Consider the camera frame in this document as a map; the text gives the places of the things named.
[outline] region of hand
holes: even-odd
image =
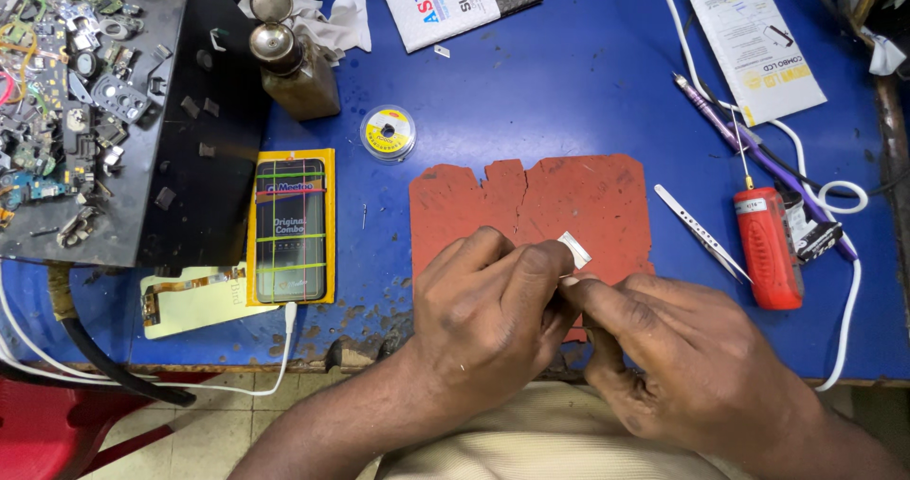
[[[634,435],[770,475],[828,428],[813,391],[721,291],[633,274],[614,287],[565,278],[560,294],[603,327],[589,329],[585,378]]]
[[[449,426],[507,401],[546,368],[578,311],[559,296],[573,255],[561,242],[515,246],[482,227],[439,253],[414,282],[409,354]]]

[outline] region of blue workbench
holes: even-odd
[[[809,174],[821,182],[877,186],[878,164],[865,153],[881,151],[868,55],[839,35],[817,0],[775,1],[828,98],[784,119],[802,137]],[[292,357],[300,371],[319,367],[340,337],[375,357],[391,329],[407,331],[408,183],[438,163],[469,166],[482,177],[493,160],[520,159],[528,168],[546,157],[625,153],[643,163],[649,187],[663,184],[744,263],[731,203],[742,188],[742,166],[673,84],[671,72],[685,70],[664,0],[544,0],[445,41],[451,58],[431,48],[407,55],[385,1],[367,2],[373,52],[351,50],[336,68],[342,113],[301,125],[276,106],[263,141],[266,149],[337,151],[337,303],[301,307]],[[687,0],[677,5],[688,13]],[[730,100],[698,25],[690,44],[701,76]],[[417,149],[399,165],[372,160],[360,144],[363,114],[380,104],[401,106],[417,122]],[[787,137],[768,126],[757,131],[795,165]],[[772,183],[753,172],[757,186]],[[802,309],[762,311],[749,288],[709,256],[650,189],[648,210],[659,275],[726,291],[792,369],[803,377],[828,375],[852,276],[848,262],[826,253],[803,269]],[[910,379],[892,218],[881,196],[865,211],[844,216],[864,269],[845,379]],[[83,362],[51,316],[44,268],[6,262],[3,272],[13,310],[32,339],[56,358]],[[273,339],[283,335],[279,311],[149,341],[139,314],[142,273],[83,285],[90,272],[74,273],[74,298],[85,327],[117,361],[229,369],[280,359]],[[305,335],[310,331],[315,336]],[[35,359],[20,344],[15,351]],[[572,368],[583,366],[584,352],[583,345],[563,345]]]

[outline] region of tiled floor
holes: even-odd
[[[276,373],[225,373],[205,383],[262,391],[271,389],[277,377]],[[325,374],[294,373],[285,375],[278,393],[271,396],[191,389],[199,398],[188,409],[175,409],[167,404],[149,405],[120,420],[111,429],[102,448],[165,424],[173,424],[176,432],[83,478],[223,479],[268,424],[291,404],[346,377],[337,369]],[[374,464],[359,479],[372,479],[375,472]]]

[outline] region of red rubber mat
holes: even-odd
[[[499,160],[484,172],[487,179],[478,185],[471,169],[439,164],[410,183],[414,277],[442,248],[483,225],[515,245],[569,231],[592,257],[584,270],[610,284],[634,272],[654,273],[644,170],[637,160],[620,154],[560,157],[528,171],[518,160]],[[566,341],[585,341],[584,331],[572,329]]]

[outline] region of smartphone display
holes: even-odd
[[[321,160],[271,160],[256,170],[256,300],[326,293],[326,174]]]

